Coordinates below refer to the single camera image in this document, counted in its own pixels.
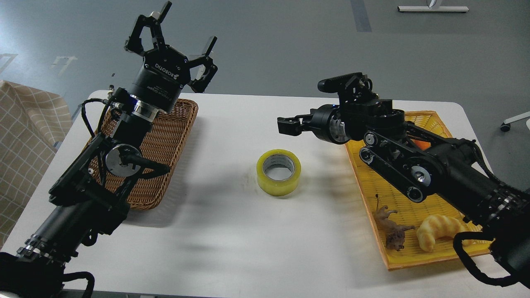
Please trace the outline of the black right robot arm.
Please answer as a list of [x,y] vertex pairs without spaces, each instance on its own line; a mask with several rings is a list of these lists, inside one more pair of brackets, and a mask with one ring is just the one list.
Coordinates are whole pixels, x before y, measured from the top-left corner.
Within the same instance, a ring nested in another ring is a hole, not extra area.
[[[411,121],[392,100],[373,92],[363,73],[323,79],[318,89],[337,93],[339,104],[324,104],[309,114],[277,119],[280,134],[311,131],[334,144],[364,141],[359,156],[413,202],[438,194],[480,232],[459,232],[453,247],[468,272],[492,286],[530,283],[529,194],[499,180],[485,165],[476,141],[444,138]],[[485,275],[464,251],[464,240],[491,241],[494,260],[509,273]]]

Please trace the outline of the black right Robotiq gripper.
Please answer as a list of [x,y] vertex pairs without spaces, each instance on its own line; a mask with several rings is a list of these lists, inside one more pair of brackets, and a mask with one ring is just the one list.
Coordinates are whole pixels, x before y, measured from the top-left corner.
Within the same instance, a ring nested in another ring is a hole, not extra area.
[[339,106],[320,106],[311,109],[310,114],[277,117],[278,132],[283,135],[299,136],[308,125],[318,139],[334,144],[344,143],[344,122]]

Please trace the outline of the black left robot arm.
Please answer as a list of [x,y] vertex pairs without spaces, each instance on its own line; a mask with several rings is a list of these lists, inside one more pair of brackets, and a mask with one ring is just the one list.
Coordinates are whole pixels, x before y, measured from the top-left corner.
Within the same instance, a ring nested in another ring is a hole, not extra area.
[[139,180],[160,177],[170,167],[144,157],[140,147],[154,120],[170,113],[182,89],[203,93],[217,72],[210,53],[189,59],[168,45],[161,31],[172,3],[160,12],[139,15],[125,51],[143,58],[130,90],[109,88],[100,99],[104,109],[93,130],[81,109],[91,141],[49,190],[55,209],[20,247],[15,256],[1,253],[2,298],[56,298],[70,281],[85,279],[84,298],[94,291],[89,272],[65,273],[80,245],[94,245],[98,235],[110,235],[127,218],[131,191]]

